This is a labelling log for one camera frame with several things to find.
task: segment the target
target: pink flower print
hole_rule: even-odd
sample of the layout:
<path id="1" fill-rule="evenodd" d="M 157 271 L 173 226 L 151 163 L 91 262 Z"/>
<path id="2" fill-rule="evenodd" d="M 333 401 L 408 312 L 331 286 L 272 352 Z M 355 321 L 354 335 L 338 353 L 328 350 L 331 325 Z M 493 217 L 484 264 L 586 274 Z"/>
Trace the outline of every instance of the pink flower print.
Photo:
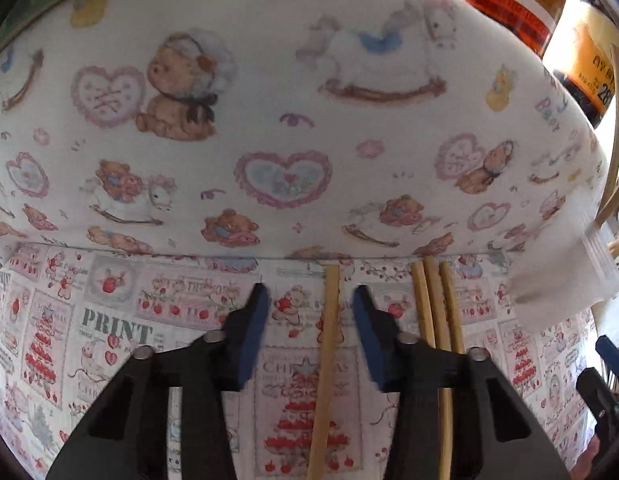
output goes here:
<path id="1" fill-rule="evenodd" d="M 47 146 L 50 143 L 50 134 L 42 128 L 35 129 L 33 137 L 41 146 Z"/>
<path id="2" fill-rule="evenodd" d="M 125 203 L 134 202 L 134 197 L 141 194 L 143 189 L 143 181 L 134 174 L 127 174 L 121 178 L 120 181 L 121 200 Z"/>
<path id="3" fill-rule="evenodd" d="M 361 158 L 376 158 L 385 152 L 382 140 L 369 139 L 356 146 L 356 154 Z"/>

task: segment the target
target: wooden stick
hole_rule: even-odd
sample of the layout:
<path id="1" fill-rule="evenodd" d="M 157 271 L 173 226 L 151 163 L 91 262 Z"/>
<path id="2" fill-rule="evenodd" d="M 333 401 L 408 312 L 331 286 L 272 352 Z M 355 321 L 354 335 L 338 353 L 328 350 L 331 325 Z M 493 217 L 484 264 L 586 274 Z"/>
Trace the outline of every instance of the wooden stick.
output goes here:
<path id="1" fill-rule="evenodd" d="M 443 302 L 443 283 L 438 274 L 436 260 L 433 256 L 425 257 L 425 276 L 429 290 L 430 304 L 432 305 L 433 330 L 436 338 L 436 348 L 451 350 L 449 328 L 445 317 Z M 451 452 L 454 437 L 453 406 L 451 389 L 439 390 L 440 426 L 441 426 L 441 455 L 438 466 L 438 480 L 449 480 L 451 475 Z"/>
<path id="2" fill-rule="evenodd" d="M 616 180 L 619 176 L 619 48 L 613 43 L 609 46 L 611 49 L 611 64 L 614 70 L 614 81 L 616 83 L 616 124 L 614 128 L 614 144 L 611 149 L 611 158 L 609 159 L 609 170 L 607 172 L 607 180 L 603 189 L 603 197 L 598 211 L 601 212 L 603 206 L 607 203 L 616 187 Z"/>
<path id="3" fill-rule="evenodd" d="M 307 480 L 320 480 L 325 472 L 325 452 L 332 397 L 334 396 L 334 365 L 336 364 L 336 334 L 338 330 L 338 265 L 325 270 L 325 308 L 323 309 L 323 341 L 320 344 L 320 375 L 318 377 L 316 412 L 311 433 Z"/>
<path id="4" fill-rule="evenodd" d="M 464 354 L 465 343 L 463 342 L 461 318 L 456 305 L 456 290 L 454 289 L 454 280 L 451 275 L 449 262 L 441 262 L 440 271 L 441 280 L 443 280 L 443 294 L 445 295 L 445 311 L 451 333 L 451 349 L 457 354 Z"/>
<path id="5" fill-rule="evenodd" d="M 412 262 L 411 269 L 416 313 L 418 314 L 418 329 L 421 338 L 424 339 L 429 346 L 436 348 L 436 339 L 433 333 L 432 306 L 429 302 L 423 261 Z"/>

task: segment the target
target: pink heart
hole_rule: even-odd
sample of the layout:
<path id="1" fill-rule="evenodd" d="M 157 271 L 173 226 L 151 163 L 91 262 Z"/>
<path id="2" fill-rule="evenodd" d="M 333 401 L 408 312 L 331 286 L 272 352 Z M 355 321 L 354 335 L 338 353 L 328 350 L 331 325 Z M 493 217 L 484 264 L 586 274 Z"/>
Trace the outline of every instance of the pink heart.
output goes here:
<path id="1" fill-rule="evenodd" d="M 115 364 L 118 356 L 114 352 L 110 352 L 109 350 L 106 352 L 106 363 L 112 366 Z"/>
<path id="2" fill-rule="evenodd" d="M 136 115 L 145 97 L 145 77 L 133 66 L 109 75 L 104 68 L 86 66 L 72 82 L 72 102 L 89 122 L 113 128 Z"/>
<path id="3" fill-rule="evenodd" d="M 485 158 L 485 149 L 478 145 L 474 134 L 460 134 L 445 142 L 434 160 L 436 176 L 452 180 L 479 166 Z"/>
<path id="4" fill-rule="evenodd" d="M 287 158 L 277 153 L 247 153 L 237 162 L 234 176 L 258 203 L 285 209 L 320 197 L 332 178 L 332 165 L 327 155 L 314 151 Z"/>
<path id="5" fill-rule="evenodd" d="M 114 334 L 110 334 L 109 336 L 107 336 L 107 344 L 109 344 L 112 350 L 117 349 L 120 343 L 121 339 L 119 338 L 119 336 Z"/>
<path id="6" fill-rule="evenodd" d="M 488 202 L 479 207 L 467 220 L 467 227 L 470 231 L 482 231 L 498 224 L 510 210 L 510 203 L 496 205 Z"/>
<path id="7" fill-rule="evenodd" d="M 50 188 L 50 181 L 41 165 L 27 152 L 20 152 L 16 160 L 5 164 L 10 179 L 27 196 L 43 198 Z"/>

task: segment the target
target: red heart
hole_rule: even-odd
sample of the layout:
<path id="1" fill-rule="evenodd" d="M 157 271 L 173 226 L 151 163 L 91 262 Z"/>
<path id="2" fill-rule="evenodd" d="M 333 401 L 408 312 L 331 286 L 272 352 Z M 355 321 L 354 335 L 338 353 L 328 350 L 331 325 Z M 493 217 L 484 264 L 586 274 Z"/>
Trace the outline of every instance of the red heart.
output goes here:
<path id="1" fill-rule="evenodd" d="M 110 366 L 112 366 L 116 362 L 117 359 L 118 359 L 118 356 L 114 352 L 110 352 L 110 351 L 106 352 L 106 363 L 109 364 Z"/>
<path id="2" fill-rule="evenodd" d="M 121 344 L 121 340 L 119 336 L 110 334 L 109 336 L 107 336 L 107 344 L 109 344 L 110 348 L 114 350 L 119 347 L 119 345 Z"/>

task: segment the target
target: pink printed fabric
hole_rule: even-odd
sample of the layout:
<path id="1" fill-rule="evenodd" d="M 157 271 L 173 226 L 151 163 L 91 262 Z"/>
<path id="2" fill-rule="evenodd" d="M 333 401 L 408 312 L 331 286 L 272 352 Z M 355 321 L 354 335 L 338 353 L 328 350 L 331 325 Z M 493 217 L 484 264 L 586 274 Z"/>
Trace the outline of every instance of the pink printed fabric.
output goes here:
<path id="1" fill-rule="evenodd" d="M 447 257 L 467 348 L 487 348 L 567 468 L 593 433 L 576 378 L 599 366 L 591 311 L 531 335 L 507 293 L 502 252 Z M 0 434 L 37 480 L 136 346 L 186 346 L 221 327 L 254 283 L 270 293 L 252 379 L 224 395 L 238 478 L 305 476 L 322 337 L 325 260 L 149 257 L 27 244 L 0 270 Z M 377 308 L 418 333 L 407 259 L 341 259 L 340 330 L 327 476 L 382 478 L 398 396 L 369 378 L 350 299 L 368 285 Z M 170 402 L 170 477 L 179 478 L 180 400 Z"/>
<path id="2" fill-rule="evenodd" d="M 0 53 L 0 260 L 523 251 L 606 172 L 462 0 L 65 0 Z"/>

